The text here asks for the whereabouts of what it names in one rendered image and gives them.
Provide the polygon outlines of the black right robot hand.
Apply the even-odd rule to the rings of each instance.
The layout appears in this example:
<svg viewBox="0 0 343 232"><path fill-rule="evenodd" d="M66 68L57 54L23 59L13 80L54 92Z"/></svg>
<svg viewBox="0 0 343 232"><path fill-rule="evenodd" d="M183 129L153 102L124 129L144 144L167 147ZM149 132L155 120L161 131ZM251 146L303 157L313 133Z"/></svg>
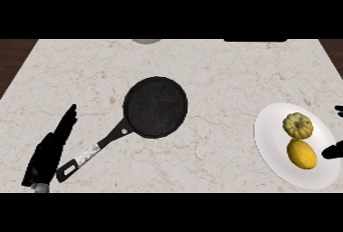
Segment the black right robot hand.
<svg viewBox="0 0 343 232"><path fill-rule="evenodd" d="M343 105L337 105L334 109L337 110L337 115L343 118ZM343 140L326 147L320 152L320 155L326 160L343 158Z"/></svg>

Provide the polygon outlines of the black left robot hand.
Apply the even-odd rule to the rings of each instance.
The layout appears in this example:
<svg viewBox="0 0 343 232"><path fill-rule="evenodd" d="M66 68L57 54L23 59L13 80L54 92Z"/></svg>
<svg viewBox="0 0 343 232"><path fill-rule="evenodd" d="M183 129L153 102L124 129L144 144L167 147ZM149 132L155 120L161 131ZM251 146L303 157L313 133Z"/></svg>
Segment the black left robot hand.
<svg viewBox="0 0 343 232"><path fill-rule="evenodd" d="M35 152L29 159L20 182L25 187L31 187L34 184L50 184L60 161L65 142L76 120L76 105L72 104L54 131L45 135L42 141L35 145Z"/></svg>

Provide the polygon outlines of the yellow lemon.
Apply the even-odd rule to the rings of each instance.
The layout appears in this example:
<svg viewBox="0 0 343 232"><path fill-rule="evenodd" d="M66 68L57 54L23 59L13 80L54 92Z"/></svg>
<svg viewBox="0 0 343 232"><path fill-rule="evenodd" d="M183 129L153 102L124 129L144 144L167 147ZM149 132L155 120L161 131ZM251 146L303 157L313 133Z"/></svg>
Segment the yellow lemon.
<svg viewBox="0 0 343 232"><path fill-rule="evenodd" d="M316 167L316 154L303 140L289 140L289 143L286 145L286 154L289 161L297 168L313 169Z"/></svg>

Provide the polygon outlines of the white plate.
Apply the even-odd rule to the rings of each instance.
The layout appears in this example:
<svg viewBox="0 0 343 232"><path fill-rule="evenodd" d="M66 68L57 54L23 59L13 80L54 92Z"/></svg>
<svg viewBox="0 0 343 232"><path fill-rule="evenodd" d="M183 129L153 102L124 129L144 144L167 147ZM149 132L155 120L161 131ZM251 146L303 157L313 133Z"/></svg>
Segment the white plate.
<svg viewBox="0 0 343 232"><path fill-rule="evenodd" d="M313 132L306 143L314 151L317 163L313 169L300 169L289 161L286 145L291 137L282 129L286 115L300 112L313 124ZM264 164L280 179L301 189L323 189L337 179L340 159L325 159L322 150L335 144L334 135L314 114L300 106L278 102L269 104L257 114L254 120L252 137Z"/></svg>

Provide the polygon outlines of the black frying pan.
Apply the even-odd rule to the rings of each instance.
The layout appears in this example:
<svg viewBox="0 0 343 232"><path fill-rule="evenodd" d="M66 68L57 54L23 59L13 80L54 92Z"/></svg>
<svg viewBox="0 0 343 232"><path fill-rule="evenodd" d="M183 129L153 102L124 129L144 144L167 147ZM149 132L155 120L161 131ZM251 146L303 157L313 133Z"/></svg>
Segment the black frying pan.
<svg viewBox="0 0 343 232"><path fill-rule="evenodd" d="M56 169L57 181L63 182L100 149L131 132L147 139L171 134L184 121L186 113L187 98L180 85L158 76L139 81L124 97L119 123L106 137Z"/></svg>

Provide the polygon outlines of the yellow ribbed squash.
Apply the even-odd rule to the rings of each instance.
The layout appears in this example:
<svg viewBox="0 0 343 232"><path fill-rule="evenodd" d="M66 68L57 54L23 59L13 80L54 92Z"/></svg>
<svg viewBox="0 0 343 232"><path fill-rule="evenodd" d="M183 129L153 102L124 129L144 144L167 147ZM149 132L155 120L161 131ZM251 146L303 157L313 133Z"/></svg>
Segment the yellow ribbed squash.
<svg viewBox="0 0 343 232"><path fill-rule="evenodd" d="M313 132L313 124L309 117L300 112L288 114L282 120L282 129L294 139L307 139Z"/></svg>

